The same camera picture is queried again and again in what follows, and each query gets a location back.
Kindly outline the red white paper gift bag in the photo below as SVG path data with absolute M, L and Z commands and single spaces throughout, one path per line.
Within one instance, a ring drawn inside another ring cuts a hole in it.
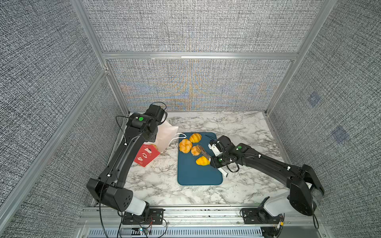
M 178 126 L 172 126 L 168 122 L 158 126 L 158 133 L 154 142 L 145 142 L 136 155 L 134 162 L 146 167 L 157 158 L 176 139 L 185 139 L 184 133 L 178 133 Z

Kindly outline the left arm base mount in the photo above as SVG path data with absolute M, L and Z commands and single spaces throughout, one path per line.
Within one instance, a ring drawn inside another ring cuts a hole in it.
M 150 209 L 148 213 L 135 215 L 125 212 L 123 215 L 123 225 L 162 225 L 164 209 Z

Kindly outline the striped yellow bun left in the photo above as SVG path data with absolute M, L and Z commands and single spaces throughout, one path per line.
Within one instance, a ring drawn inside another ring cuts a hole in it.
M 202 139 L 202 135 L 200 133 L 194 133 L 189 137 L 189 141 L 191 143 L 199 143 Z

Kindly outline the small round crusty bun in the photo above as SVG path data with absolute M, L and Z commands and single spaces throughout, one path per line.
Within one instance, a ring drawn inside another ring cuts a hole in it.
M 191 148 L 191 154 L 192 154 L 193 156 L 199 156 L 199 155 L 201 154 L 201 150 L 200 150 L 200 148 L 199 148 L 198 145 L 193 146 L 193 147 Z

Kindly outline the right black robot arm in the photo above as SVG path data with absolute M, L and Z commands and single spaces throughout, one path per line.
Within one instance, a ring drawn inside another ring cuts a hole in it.
M 289 189 L 281 195 L 263 200 L 260 208 L 265 215 L 276 217 L 291 211 L 306 216 L 314 215 L 324 189 L 312 167 L 286 164 L 243 143 L 236 146 L 226 136 L 211 140 L 208 147 L 214 153 L 211 166 L 219 169 L 233 163 L 250 167 L 276 179 Z

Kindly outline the teal rectangular tray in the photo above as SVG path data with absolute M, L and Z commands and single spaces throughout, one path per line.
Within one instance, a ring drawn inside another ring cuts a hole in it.
M 184 132 L 189 139 L 191 135 L 195 132 Z M 209 149 L 208 145 L 212 139 L 216 140 L 216 134 L 212 132 L 199 132 L 201 134 L 201 141 L 197 144 L 202 146 L 205 151 L 210 155 L 214 156 L 212 150 Z M 181 151 L 178 153 L 178 183 L 183 186 L 188 185 L 220 185 L 223 182 L 223 175 L 216 168 L 211 165 L 200 166 L 196 164 L 196 160 L 201 157 L 193 156 L 191 152 L 185 154 Z

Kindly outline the knot shaped bread roll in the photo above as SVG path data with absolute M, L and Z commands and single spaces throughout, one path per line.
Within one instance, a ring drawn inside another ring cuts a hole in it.
M 192 149 L 192 142 L 189 141 L 188 139 L 183 139 L 179 143 L 179 151 L 183 152 L 184 154 L 187 154 L 191 151 Z

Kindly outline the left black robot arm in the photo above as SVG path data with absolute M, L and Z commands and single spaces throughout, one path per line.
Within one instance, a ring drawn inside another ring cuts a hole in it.
M 133 113 L 128 117 L 124 140 L 98 178 L 87 182 L 87 189 L 99 204 L 134 215 L 148 212 L 149 203 L 136 198 L 133 191 L 124 186 L 140 148 L 145 142 L 156 140 L 158 126 L 163 124 L 167 115 L 165 109 L 154 102 L 145 113 Z

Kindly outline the yellow striped croissant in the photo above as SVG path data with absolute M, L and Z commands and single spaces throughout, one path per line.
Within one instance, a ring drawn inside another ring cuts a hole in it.
M 202 156 L 196 160 L 196 164 L 199 166 L 207 166 L 210 165 L 210 160 L 205 156 Z

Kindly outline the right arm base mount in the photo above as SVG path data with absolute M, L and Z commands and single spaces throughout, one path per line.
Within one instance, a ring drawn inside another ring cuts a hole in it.
M 266 197 L 261 204 L 256 208 L 243 208 L 240 210 L 240 216 L 244 220 L 244 224 L 278 224 L 282 221 L 283 215 L 270 215 L 264 208 L 265 203 L 270 197 Z

